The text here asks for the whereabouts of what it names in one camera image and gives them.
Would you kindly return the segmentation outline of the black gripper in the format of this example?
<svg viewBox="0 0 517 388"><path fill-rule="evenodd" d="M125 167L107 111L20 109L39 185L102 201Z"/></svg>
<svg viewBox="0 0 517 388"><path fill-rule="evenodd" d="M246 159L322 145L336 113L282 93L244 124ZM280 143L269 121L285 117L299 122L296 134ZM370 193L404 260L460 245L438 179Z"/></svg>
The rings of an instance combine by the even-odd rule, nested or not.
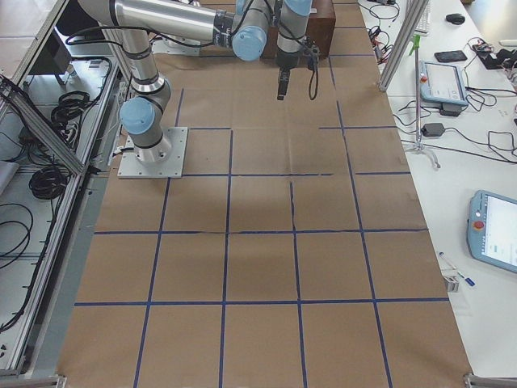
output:
<svg viewBox="0 0 517 388"><path fill-rule="evenodd" d="M275 63L279 67L279 77L278 77L278 90L277 90L277 99L284 100L287 92L288 92L288 84L289 84L289 71L295 69L300 63L301 53L299 51L296 52L285 52L283 50L278 50Z"/></svg>

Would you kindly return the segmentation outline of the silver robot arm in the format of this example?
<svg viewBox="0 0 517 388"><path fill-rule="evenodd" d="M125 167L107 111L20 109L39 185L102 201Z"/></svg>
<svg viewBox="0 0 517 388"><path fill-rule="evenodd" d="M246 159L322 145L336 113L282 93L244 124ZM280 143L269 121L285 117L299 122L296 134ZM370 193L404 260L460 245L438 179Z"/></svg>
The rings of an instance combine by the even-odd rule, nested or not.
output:
<svg viewBox="0 0 517 388"><path fill-rule="evenodd" d="M288 92L290 73L302 57L311 71L309 97L318 92L318 54L306 35L310 1L238 1L234 11L213 10L197 1L81 1L129 74L134 97L123 103L121 123L132 143L133 160L156 167L182 158L185 143L161 126L170 99L170 83L154 60L155 53L197 55L202 48L228 49L243 61L258 60L276 27L279 67L277 98Z"/></svg>

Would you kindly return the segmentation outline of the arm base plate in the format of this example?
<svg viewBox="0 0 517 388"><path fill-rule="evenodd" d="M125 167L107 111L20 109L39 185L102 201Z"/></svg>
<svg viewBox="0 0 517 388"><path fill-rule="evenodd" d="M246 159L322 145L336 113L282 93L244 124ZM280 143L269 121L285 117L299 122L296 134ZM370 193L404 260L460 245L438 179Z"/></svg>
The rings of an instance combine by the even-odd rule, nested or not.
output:
<svg viewBox="0 0 517 388"><path fill-rule="evenodd" d="M170 127L163 130L160 143L154 148L142 149L134 145L128 135L118 169L121 179L179 179L187 146L187 127Z"/></svg>

